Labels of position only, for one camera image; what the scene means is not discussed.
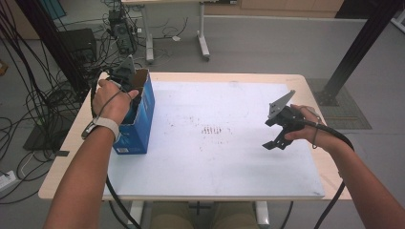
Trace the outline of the gray floor mat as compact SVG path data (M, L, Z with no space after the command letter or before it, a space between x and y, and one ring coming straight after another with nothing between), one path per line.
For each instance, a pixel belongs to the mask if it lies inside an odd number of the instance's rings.
M348 90L343 87L330 105L316 101L326 123L338 130L370 130L367 118L363 115Z

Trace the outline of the person's left hand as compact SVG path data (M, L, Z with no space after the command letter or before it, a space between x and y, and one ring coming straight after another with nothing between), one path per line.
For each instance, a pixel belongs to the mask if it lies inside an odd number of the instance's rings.
M98 86L92 101L94 113L97 116L112 119L117 125L120 125L139 91L133 90L125 93L112 81L106 79L100 79Z

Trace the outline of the white-legged desk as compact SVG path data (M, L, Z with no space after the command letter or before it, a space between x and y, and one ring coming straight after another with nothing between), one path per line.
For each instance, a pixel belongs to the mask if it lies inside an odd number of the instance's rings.
M150 32L149 12L167 13L172 11L181 16L190 16L190 10L196 10L199 17L199 29L197 38L202 51L202 58L209 60L210 52L204 36L204 5L206 3L217 2L218 0L120 0L126 6L136 6L140 10L143 31L145 33L145 60L147 63L154 62L154 42Z

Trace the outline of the light wooden table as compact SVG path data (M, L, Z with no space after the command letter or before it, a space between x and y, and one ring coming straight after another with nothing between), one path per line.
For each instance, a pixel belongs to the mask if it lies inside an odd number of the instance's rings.
M147 146L120 151L119 125L140 90L105 78L82 106L39 195L51 201L44 229L97 229L101 202L324 199L343 194L323 146L329 131L298 74L151 73L153 115L139 124Z

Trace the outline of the blue cardboard box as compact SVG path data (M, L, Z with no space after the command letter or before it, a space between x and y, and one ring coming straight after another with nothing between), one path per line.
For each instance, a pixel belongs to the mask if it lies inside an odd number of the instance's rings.
M119 155L146 154L151 133L155 96L149 71L137 70L132 85L139 94L119 126L119 139L113 145Z

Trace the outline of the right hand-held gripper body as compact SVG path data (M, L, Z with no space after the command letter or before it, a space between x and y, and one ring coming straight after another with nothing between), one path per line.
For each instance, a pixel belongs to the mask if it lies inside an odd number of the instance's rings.
M297 111L289 107L288 102L294 96L295 91L291 90L287 94L281 96L277 100L269 104L267 119L278 119L278 125L282 127L282 131L286 134L298 130L302 130L304 126L297 122L303 116Z

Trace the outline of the white power strip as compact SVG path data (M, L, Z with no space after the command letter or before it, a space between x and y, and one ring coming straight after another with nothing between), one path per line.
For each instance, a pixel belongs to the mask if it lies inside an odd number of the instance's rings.
M11 187L14 183L17 182L14 171L9 171L4 175L0 176L0 192Z

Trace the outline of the wristwatch with white band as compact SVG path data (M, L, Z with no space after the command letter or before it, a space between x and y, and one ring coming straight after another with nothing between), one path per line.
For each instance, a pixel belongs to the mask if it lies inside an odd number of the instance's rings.
M113 132L113 134L115 136L115 141L118 141L118 139L120 137L120 132L119 132L119 127L116 124L116 122L112 119L99 117L99 116L93 118L90 121L90 123L83 130L83 132L81 134L81 138L86 139L96 127L108 128L110 131Z

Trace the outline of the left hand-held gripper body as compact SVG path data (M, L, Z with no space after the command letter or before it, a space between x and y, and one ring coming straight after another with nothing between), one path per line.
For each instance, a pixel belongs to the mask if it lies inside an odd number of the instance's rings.
M136 73L133 56L128 55L119 66L108 72L107 80L112 81L125 93L140 91L136 86Z

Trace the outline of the black equipment box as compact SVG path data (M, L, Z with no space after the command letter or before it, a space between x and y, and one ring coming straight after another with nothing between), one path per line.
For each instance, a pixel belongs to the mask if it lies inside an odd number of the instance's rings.
M91 29L60 31L59 35L76 62L84 64L96 61L96 39Z

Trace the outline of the computer tower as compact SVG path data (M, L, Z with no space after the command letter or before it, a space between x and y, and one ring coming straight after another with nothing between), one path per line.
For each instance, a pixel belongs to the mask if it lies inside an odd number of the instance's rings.
M118 52L134 54L136 52L135 39L125 11L109 10L108 20L112 36L116 39Z

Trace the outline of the person's right hand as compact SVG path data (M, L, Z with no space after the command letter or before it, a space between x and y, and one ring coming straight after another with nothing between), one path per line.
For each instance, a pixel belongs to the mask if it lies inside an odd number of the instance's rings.
M290 107L303 115L306 121L314 122L315 124L322 124L321 117L312 107L295 104L291 104ZM285 138L287 140L305 139L314 147L322 148L330 154L336 151L336 148L340 143L340 140L332 134L311 126L306 126L300 131L287 133Z

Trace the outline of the black metal stand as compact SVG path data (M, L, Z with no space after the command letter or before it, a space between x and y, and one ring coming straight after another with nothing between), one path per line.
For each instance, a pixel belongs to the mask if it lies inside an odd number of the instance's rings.
M15 0L15 2L45 44L75 92L86 95L90 87L62 42L52 18L48 15L40 0Z
M348 51L321 91L314 97L321 106L337 106L337 95L405 0L383 0L371 13Z

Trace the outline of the person's olive trousers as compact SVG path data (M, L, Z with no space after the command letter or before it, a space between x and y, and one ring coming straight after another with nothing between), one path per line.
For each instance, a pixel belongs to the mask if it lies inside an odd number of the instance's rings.
M187 202L153 203L150 229L196 229ZM216 202L210 229L259 229L252 202Z

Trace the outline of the black floor mat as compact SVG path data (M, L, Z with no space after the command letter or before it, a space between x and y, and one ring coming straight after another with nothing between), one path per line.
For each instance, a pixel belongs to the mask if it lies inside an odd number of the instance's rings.
M75 116L71 114L50 114L39 118L23 148L29 151L59 150L74 120Z

